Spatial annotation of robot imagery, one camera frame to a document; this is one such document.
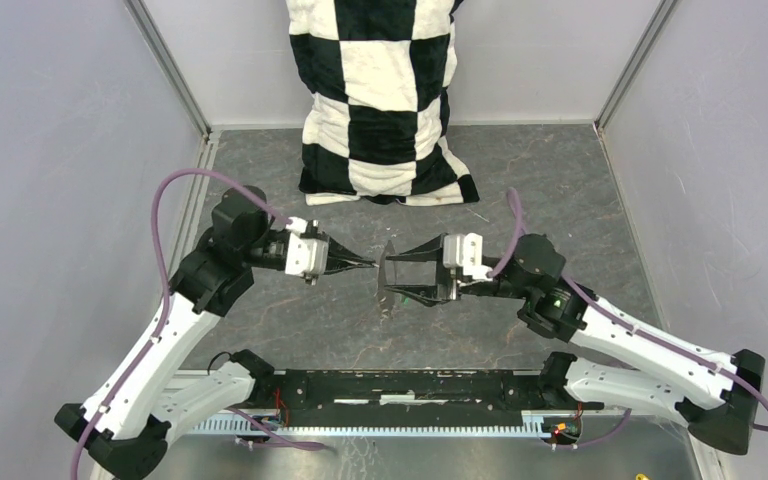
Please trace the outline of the large metal keyring plate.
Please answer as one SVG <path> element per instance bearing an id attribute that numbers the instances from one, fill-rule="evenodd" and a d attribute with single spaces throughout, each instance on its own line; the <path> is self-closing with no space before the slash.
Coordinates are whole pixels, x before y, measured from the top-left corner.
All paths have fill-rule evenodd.
<path id="1" fill-rule="evenodd" d="M 388 261 L 388 257 L 395 254 L 396 250 L 393 242 L 388 241 L 378 261 L 376 304 L 382 321 L 392 318 L 396 303 L 396 294 L 387 289 L 390 280 L 397 280 L 396 266 Z"/>

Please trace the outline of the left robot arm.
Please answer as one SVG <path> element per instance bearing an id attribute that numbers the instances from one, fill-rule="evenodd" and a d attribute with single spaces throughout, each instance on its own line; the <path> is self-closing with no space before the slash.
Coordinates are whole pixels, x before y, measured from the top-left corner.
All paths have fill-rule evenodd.
<path id="1" fill-rule="evenodd" d="M 146 478 L 197 425 L 229 406 L 257 408 L 272 399 L 274 369 L 249 350 L 172 395 L 164 392 L 191 350 L 253 286 L 254 269 L 314 284 L 323 275 L 375 267 L 317 222 L 292 217 L 282 224 L 266 207 L 256 187 L 227 190 L 125 359 L 87 400 L 56 414 L 56 424 L 115 478 Z"/>

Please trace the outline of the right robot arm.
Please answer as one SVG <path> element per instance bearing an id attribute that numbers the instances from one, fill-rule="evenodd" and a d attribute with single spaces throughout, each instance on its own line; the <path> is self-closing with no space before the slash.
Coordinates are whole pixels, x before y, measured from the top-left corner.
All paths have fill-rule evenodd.
<path id="1" fill-rule="evenodd" d="M 565 278 L 566 260 L 544 235 L 520 237 L 508 260 L 487 257 L 482 247 L 478 234 L 442 234 L 395 254 L 393 262 L 434 263 L 435 282 L 389 289 L 425 306 L 464 295 L 520 299 L 517 316 L 532 332 L 624 364 L 615 368 L 552 353 L 537 382 L 545 405 L 562 408 L 575 400 L 660 416 L 714 449 L 747 454 L 759 428 L 763 356 L 707 349 L 625 313 Z"/>

